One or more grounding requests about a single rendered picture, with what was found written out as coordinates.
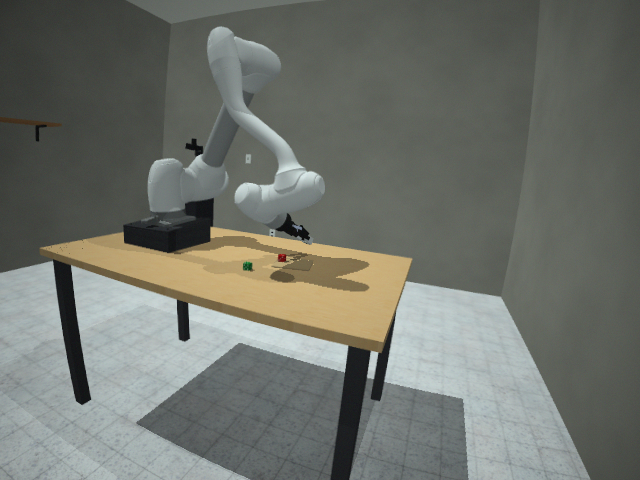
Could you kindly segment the tan square mat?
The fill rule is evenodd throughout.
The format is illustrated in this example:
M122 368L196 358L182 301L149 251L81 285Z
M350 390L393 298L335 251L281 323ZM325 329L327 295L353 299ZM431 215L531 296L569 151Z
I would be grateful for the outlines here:
M285 262L279 262L278 259L271 267L309 271L314 260L287 258Z

